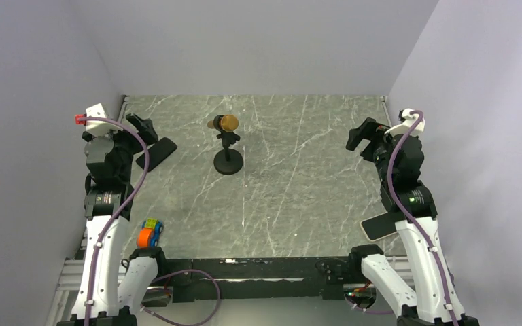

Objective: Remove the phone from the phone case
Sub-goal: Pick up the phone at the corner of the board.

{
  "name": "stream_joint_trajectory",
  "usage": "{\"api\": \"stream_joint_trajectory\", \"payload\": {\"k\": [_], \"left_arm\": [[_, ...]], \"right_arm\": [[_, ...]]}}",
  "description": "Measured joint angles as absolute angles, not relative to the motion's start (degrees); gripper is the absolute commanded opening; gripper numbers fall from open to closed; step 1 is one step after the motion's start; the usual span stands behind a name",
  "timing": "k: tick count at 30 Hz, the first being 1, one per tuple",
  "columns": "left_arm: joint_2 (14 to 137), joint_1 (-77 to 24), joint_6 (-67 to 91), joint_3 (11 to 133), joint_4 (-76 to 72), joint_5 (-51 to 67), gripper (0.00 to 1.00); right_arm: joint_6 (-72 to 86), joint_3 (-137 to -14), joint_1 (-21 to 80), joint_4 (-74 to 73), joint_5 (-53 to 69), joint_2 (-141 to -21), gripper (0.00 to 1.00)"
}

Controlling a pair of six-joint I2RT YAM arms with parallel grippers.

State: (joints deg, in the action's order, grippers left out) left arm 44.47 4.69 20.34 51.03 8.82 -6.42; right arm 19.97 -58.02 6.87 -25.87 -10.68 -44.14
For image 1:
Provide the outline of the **black phone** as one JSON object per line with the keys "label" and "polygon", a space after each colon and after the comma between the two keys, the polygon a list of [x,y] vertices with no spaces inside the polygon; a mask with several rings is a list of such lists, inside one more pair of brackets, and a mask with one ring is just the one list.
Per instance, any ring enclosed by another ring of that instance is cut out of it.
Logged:
{"label": "black phone", "polygon": [[160,163],[165,161],[177,150],[177,144],[168,137],[163,137],[154,143],[149,149],[148,172],[153,171]]}

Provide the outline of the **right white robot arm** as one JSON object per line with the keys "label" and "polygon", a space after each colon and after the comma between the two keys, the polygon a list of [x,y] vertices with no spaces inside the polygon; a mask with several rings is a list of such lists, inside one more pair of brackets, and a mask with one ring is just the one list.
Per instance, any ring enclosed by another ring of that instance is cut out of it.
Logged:
{"label": "right white robot arm", "polygon": [[437,211],[430,190],[420,179],[424,161],[419,140],[422,118],[405,118],[390,128],[373,118],[349,131],[346,148],[369,143],[361,157],[374,164],[387,211],[379,215],[401,238],[413,276],[413,286],[390,266],[383,250],[370,243],[353,247],[348,274],[356,282],[370,281],[396,317],[397,325],[478,325],[462,306],[440,245]]}

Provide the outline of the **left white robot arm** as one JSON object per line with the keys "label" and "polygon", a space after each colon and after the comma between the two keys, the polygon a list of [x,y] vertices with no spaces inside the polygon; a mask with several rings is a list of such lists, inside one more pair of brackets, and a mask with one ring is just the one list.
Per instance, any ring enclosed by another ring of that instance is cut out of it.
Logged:
{"label": "left white robot arm", "polygon": [[143,165],[136,185],[131,185],[133,156],[157,141],[150,120],[132,115],[130,128],[107,117],[100,105],[77,115],[85,127],[86,178],[84,200],[86,250],[77,298],[63,325],[137,325],[147,287],[163,283],[168,266],[162,249],[138,249],[122,280],[121,250],[130,222],[133,199],[149,170]]}

